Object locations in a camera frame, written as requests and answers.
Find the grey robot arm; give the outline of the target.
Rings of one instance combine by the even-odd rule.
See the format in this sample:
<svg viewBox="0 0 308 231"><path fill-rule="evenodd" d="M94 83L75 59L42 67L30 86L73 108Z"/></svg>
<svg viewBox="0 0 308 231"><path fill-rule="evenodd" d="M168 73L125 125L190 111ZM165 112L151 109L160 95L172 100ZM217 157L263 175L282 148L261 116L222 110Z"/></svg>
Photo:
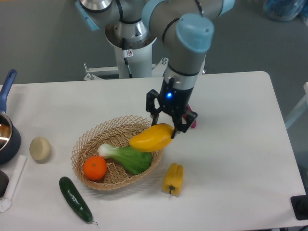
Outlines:
<svg viewBox="0 0 308 231"><path fill-rule="evenodd" d="M87 26L102 29L116 54L120 78L152 75L152 45L160 40L170 55L160 91L146 95L146 111L156 124L172 117L172 135L186 132L197 118L188 102L214 34L212 19L234 6L232 0L77 0Z"/></svg>

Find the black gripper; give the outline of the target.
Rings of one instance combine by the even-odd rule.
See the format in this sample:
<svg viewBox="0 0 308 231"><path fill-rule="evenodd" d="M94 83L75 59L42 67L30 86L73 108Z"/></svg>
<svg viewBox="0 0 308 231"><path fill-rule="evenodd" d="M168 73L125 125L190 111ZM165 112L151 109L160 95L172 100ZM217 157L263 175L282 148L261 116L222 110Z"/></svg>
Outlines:
<svg viewBox="0 0 308 231"><path fill-rule="evenodd" d="M158 122L159 114L162 111L172 117L174 123L174 129L171 138L175 138L178 133L185 133L198 117L198 114L194 111L187 111L187 105L191 96L193 88L181 90L176 88L176 82L174 78L171 79L171 83L168 83L165 79L162 82L160 93L152 89L146 94L146 111L150 113L152 118L151 126L154 126ZM155 99L158 99L160 107L155 107Z"/></svg>

